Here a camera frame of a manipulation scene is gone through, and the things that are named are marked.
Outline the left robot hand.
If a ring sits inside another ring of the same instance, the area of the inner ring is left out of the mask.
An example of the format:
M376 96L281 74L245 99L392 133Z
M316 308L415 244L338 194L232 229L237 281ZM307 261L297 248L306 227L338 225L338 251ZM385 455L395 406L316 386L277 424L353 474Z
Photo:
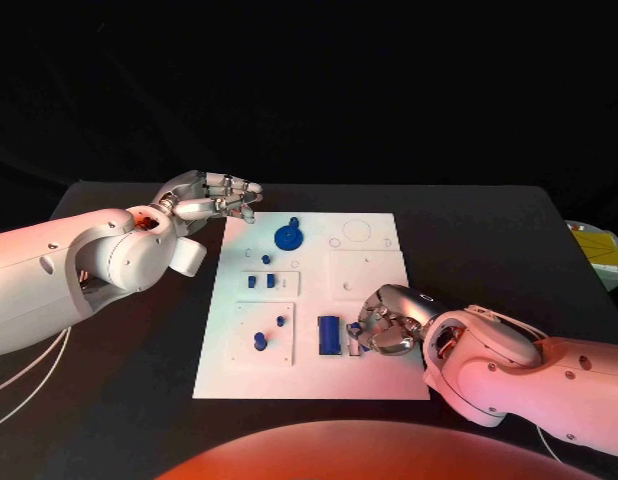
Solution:
M251 204L263 199L263 187L228 174L191 170L160 187L150 206L173 223L176 235L188 237L214 218L232 217L254 223Z

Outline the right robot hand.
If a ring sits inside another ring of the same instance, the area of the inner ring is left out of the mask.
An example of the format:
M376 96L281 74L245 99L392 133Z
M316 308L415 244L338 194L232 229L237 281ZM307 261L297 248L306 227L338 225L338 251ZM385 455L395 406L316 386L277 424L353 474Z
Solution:
M413 288L384 284L364 302L346 333L365 351L384 356L405 355L447 307Z

